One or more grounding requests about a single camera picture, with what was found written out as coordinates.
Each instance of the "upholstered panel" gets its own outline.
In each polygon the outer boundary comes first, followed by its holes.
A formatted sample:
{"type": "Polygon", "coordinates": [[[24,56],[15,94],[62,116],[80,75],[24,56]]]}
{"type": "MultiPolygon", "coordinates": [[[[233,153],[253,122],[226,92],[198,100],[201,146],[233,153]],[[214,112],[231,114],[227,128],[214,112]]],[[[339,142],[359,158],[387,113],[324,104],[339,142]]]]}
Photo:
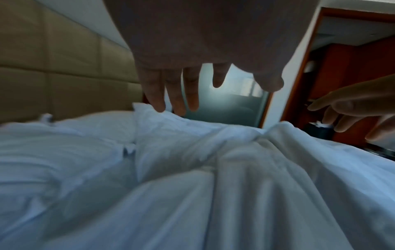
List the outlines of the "upholstered panel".
{"type": "Polygon", "coordinates": [[[0,68],[0,122],[25,121],[47,113],[46,90],[44,73],[0,68]]]}
{"type": "Polygon", "coordinates": [[[44,22],[33,0],[0,0],[0,65],[44,69],[44,22]]]}
{"type": "Polygon", "coordinates": [[[50,71],[98,76],[99,36],[49,9],[44,9],[44,18],[50,71]]]}
{"type": "Polygon", "coordinates": [[[34,0],[0,0],[0,123],[130,110],[137,82],[130,50],[34,0]]]}
{"type": "Polygon", "coordinates": [[[135,61],[131,51],[102,38],[102,76],[110,79],[138,82],[135,61]]]}

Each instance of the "door frame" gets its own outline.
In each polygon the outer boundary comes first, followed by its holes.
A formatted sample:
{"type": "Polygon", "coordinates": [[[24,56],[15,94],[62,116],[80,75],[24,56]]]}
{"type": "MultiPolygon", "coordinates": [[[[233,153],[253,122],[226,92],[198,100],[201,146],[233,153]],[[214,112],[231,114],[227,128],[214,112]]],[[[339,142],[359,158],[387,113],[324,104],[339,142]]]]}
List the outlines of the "door frame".
{"type": "Polygon", "coordinates": [[[283,115],[281,117],[281,121],[291,121],[294,113],[292,112],[292,107],[296,107],[297,105],[303,105],[303,103],[298,102],[298,97],[301,90],[301,83],[302,83],[302,75],[304,68],[309,59],[310,49],[313,44],[314,38],[316,36],[317,30],[321,25],[322,18],[324,16],[330,17],[339,17],[345,19],[359,19],[365,21],[376,21],[376,22],[383,22],[383,23],[395,23],[395,14],[384,14],[384,13],[377,13],[377,12],[365,12],[365,11],[357,11],[357,10],[348,10],[348,9],[334,9],[334,8],[326,8],[322,7],[320,10],[320,14],[318,16],[317,22],[313,29],[313,33],[310,37],[309,44],[307,45],[306,52],[304,53],[302,64],[300,65],[299,71],[297,73],[295,83],[292,87],[291,93],[288,97],[287,104],[283,111],[283,115]]]}

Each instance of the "finger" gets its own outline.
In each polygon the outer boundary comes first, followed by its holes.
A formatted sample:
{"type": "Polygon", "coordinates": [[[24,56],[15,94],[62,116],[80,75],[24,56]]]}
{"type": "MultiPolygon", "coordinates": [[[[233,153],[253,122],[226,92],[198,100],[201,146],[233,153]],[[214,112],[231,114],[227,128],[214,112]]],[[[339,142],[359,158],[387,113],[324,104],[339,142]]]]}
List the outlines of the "finger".
{"type": "Polygon", "coordinates": [[[344,115],[335,126],[334,130],[338,133],[343,133],[354,125],[357,121],[362,120],[364,117],[348,116],[344,115]]]}
{"type": "Polygon", "coordinates": [[[313,102],[308,107],[308,110],[319,110],[323,107],[342,100],[393,95],[395,94],[394,78],[395,75],[390,75],[387,77],[382,77],[367,82],[361,82],[338,89],[313,102]]]}
{"type": "Polygon", "coordinates": [[[213,63],[213,86],[214,88],[219,88],[222,86],[223,81],[225,81],[226,74],[229,71],[231,63],[213,63]]]}
{"type": "Polygon", "coordinates": [[[199,74],[202,66],[184,68],[184,90],[188,107],[192,111],[199,108],[199,74]]]}
{"type": "Polygon", "coordinates": [[[182,69],[163,70],[163,79],[174,113],[184,116],[186,114],[186,108],[181,91],[181,72],[182,69]]]}
{"type": "Polygon", "coordinates": [[[165,86],[161,79],[161,71],[141,67],[138,63],[136,63],[136,70],[149,103],[156,111],[163,112],[166,109],[166,104],[165,86]]]}
{"type": "Polygon", "coordinates": [[[325,110],[324,118],[322,119],[323,124],[333,124],[339,117],[339,113],[334,111],[332,106],[329,106],[325,110]]]}
{"type": "Polygon", "coordinates": [[[378,140],[383,136],[395,132],[395,116],[386,119],[366,135],[367,140],[378,140]]]}
{"type": "Polygon", "coordinates": [[[332,105],[333,109],[340,114],[351,116],[380,116],[385,114],[395,114],[395,96],[350,100],[337,102],[332,105]]]}
{"type": "Polygon", "coordinates": [[[267,92],[276,92],[284,86],[281,72],[272,72],[269,74],[254,74],[255,81],[267,92]]]}

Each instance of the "white pillow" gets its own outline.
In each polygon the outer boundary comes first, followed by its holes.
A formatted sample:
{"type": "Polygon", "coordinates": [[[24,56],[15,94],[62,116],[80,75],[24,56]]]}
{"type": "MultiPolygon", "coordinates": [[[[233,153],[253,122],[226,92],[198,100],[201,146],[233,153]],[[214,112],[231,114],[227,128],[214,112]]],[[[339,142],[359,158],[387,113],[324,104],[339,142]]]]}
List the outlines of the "white pillow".
{"type": "Polygon", "coordinates": [[[122,158],[122,144],[43,124],[0,128],[0,238],[122,158]]]}
{"type": "Polygon", "coordinates": [[[136,120],[133,111],[109,111],[56,122],[56,127],[76,130],[85,136],[134,143],[136,120]]]}

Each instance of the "hand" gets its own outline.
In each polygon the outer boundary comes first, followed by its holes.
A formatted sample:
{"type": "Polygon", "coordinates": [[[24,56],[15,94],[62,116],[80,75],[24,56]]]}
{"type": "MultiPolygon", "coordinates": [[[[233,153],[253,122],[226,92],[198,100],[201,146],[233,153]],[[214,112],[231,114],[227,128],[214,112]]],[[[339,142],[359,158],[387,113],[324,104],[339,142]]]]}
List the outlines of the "hand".
{"type": "MultiPolygon", "coordinates": [[[[338,89],[316,100],[308,109],[315,111],[328,105],[324,124],[332,124],[343,115],[335,126],[336,132],[346,131],[365,117],[395,115],[395,75],[338,89]]],[[[366,139],[377,140],[394,131],[395,116],[391,116],[370,131],[366,139]]]]}
{"type": "Polygon", "coordinates": [[[220,87],[233,63],[266,91],[283,86],[281,73],[304,36],[318,0],[104,0],[135,57],[145,95],[159,112],[167,88],[174,112],[199,107],[202,63],[213,63],[220,87]]]}

